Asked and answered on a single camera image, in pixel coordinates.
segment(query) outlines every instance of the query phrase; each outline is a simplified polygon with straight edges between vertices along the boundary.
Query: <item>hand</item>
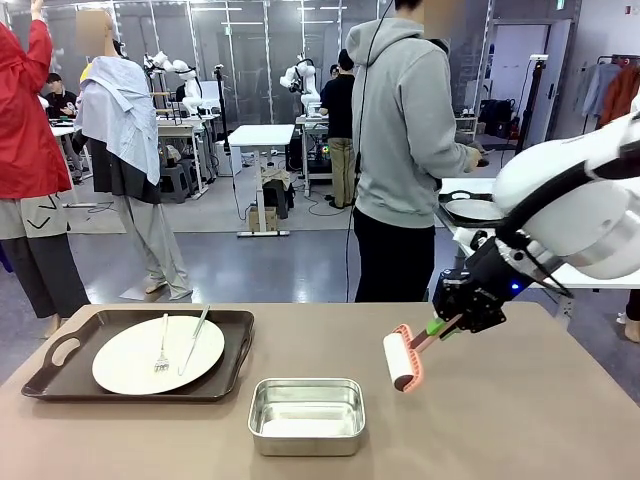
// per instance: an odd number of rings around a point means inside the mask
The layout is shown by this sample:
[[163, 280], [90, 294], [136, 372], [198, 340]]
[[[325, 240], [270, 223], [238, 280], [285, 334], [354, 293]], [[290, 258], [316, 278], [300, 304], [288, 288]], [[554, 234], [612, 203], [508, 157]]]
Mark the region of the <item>hand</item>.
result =
[[32, 20], [42, 20], [42, 2], [43, 0], [31, 0]]
[[469, 150], [471, 150], [470, 152], [471, 161], [469, 162], [469, 172], [473, 172], [476, 168], [478, 168], [478, 162], [482, 160], [482, 154], [480, 153], [479, 150], [476, 150], [475, 148], [470, 148]]

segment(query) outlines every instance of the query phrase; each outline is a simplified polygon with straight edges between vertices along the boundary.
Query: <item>lint roller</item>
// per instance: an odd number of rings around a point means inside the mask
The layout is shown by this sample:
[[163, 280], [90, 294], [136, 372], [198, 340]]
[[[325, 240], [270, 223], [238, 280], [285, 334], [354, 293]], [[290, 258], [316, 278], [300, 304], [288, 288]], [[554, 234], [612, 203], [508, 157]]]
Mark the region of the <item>lint roller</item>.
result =
[[387, 358], [391, 383], [396, 390], [409, 393], [422, 383], [424, 371], [420, 353], [439, 339], [445, 331], [453, 334], [455, 330], [451, 330], [451, 327], [460, 317], [461, 315], [450, 322], [434, 318], [427, 324], [427, 328], [415, 337], [408, 325], [400, 325], [393, 333], [384, 337], [382, 341], [384, 354]]

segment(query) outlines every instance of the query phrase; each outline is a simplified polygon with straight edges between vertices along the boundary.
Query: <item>white plate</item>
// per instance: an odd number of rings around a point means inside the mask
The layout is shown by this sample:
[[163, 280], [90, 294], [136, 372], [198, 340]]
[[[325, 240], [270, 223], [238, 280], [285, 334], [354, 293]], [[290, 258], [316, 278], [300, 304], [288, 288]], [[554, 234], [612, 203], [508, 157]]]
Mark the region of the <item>white plate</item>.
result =
[[471, 220], [500, 220], [504, 217], [495, 203], [487, 200], [452, 200], [445, 205], [449, 212]]
[[93, 378], [98, 385], [122, 395], [151, 395], [182, 387], [208, 372], [224, 350], [224, 334], [205, 321], [183, 375], [178, 368], [191, 348], [198, 317], [169, 317], [164, 350], [169, 369], [155, 372], [160, 356], [162, 318], [134, 325], [109, 340], [93, 360]]

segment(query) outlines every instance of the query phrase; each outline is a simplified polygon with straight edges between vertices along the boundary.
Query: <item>tray handle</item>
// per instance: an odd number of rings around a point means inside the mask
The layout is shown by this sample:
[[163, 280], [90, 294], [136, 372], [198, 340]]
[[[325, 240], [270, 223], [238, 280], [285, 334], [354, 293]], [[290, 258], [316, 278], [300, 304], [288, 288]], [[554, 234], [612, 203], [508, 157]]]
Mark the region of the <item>tray handle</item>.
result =
[[[67, 363], [67, 361], [71, 360], [71, 358], [73, 358], [73, 356], [76, 354], [76, 352], [78, 352], [80, 350], [80, 347], [82, 347], [82, 341], [86, 337], [86, 332], [85, 331], [87, 329], [88, 329], [88, 325], [85, 323], [82, 327], [80, 327], [75, 332], [67, 333], [66, 335], [61, 336], [55, 342], [53, 342], [53, 344], [51, 345], [51, 347], [49, 347], [49, 350], [47, 350], [47, 353], [44, 356], [44, 360], [42, 362], [42, 369], [59, 370], [62, 367], [64, 367], [65, 363]], [[58, 351], [58, 348], [60, 348], [64, 343], [68, 342], [69, 340], [73, 340], [73, 339], [78, 340], [78, 342], [80, 342], [80, 345], [78, 347], [74, 348], [73, 350], [71, 350], [69, 352], [69, 354], [64, 357], [64, 361], [62, 362], [62, 365], [56, 365], [55, 363], [53, 363], [53, 356], [55, 355], [56, 351]]]
[[[453, 198], [454, 195], [458, 195], [458, 194], [464, 194], [466, 198]], [[443, 196], [446, 199], [446, 201], [449, 202], [450, 200], [469, 200], [473, 198], [473, 193], [468, 192], [466, 190], [454, 190], [453, 192], [445, 193]]]
[[252, 343], [253, 343], [253, 330], [251, 330], [251, 333], [249, 333], [247, 338], [242, 340], [242, 345], [240, 346], [240, 357], [238, 358], [238, 367], [237, 367], [238, 373], [240, 372], [240, 369], [242, 368], [244, 361], [247, 359], [247, 356], [249, 355], [249, 350], [251, 350]]

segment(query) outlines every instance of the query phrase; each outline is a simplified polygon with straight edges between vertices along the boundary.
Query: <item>black pants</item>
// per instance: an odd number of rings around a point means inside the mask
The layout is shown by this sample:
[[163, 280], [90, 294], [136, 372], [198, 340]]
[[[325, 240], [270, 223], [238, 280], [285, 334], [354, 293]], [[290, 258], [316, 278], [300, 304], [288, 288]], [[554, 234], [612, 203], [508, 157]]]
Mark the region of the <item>black pants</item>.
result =
[[356, 302], [423, 301], [434, 268], [435, 227], [395, 227], [357, 208], [353, 221], [361, 272]]
[[631, 290], [629, 293], [627, 317], [636, 322], [640, 321], [640, 290]]
[[2, 240], [2, 248], [38, 318], [69, 318], [89, 303], [66, 234]]

